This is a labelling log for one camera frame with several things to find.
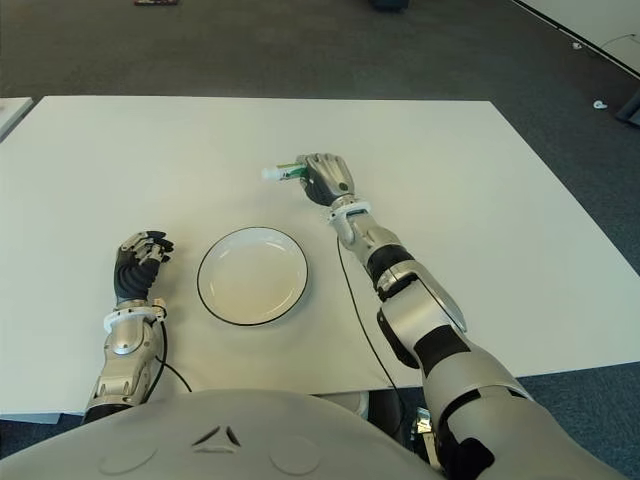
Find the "robot right hand black silver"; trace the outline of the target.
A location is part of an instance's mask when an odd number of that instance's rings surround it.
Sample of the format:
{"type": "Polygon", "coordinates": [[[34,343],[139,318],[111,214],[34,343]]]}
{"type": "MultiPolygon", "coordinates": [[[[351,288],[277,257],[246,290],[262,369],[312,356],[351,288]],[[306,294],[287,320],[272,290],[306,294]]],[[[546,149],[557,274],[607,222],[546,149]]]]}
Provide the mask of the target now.
{"type": "Polygon", "coordinates": [[[321,206],[331,206],[355,194],[355,182],[345,160],[330,153],[304,154],[297,161],[305,168],[301,184],[307,197],[321,206]]]}

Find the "robot left hand black silver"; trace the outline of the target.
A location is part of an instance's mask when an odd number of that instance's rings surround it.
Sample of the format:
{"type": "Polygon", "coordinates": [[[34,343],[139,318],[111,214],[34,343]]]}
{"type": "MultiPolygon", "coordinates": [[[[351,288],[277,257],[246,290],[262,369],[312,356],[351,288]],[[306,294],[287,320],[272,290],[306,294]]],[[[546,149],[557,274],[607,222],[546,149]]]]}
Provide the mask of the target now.
{"type": "Polygon", "coordinates": [[[168,262],[174,243],[162,231],[141,231],[117,249],[113,287],[118,304],[146,301],[160,267],[168,262]]]}

